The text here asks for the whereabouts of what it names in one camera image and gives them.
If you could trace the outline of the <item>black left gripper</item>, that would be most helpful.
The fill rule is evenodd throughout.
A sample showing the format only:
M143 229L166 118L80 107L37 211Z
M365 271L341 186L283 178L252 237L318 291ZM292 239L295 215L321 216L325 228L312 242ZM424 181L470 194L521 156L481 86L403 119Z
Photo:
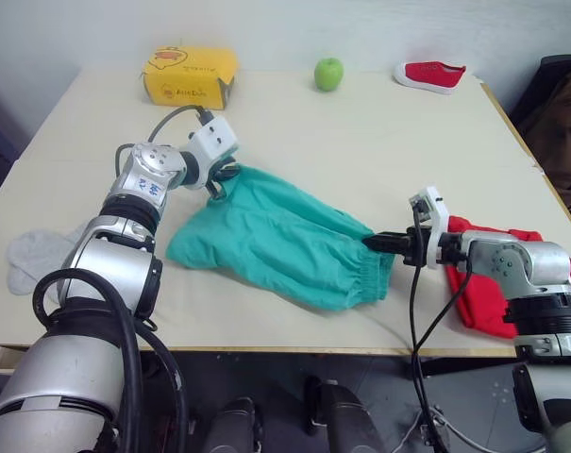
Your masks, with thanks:
M241 172L241 166L232 154L215 161L208 171L208 192L211 200L221 200L226 196L222 182L232 179Z

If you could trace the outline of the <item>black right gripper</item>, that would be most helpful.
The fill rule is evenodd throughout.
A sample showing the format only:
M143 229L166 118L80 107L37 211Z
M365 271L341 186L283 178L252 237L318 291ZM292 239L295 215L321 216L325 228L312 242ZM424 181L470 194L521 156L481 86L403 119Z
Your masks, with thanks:
M404 264L423 268L427 265L429 238L429 226L420 226L419 230L409 226L405 233L383 231L373 237L364 238L362 243L379 253L402 255Z

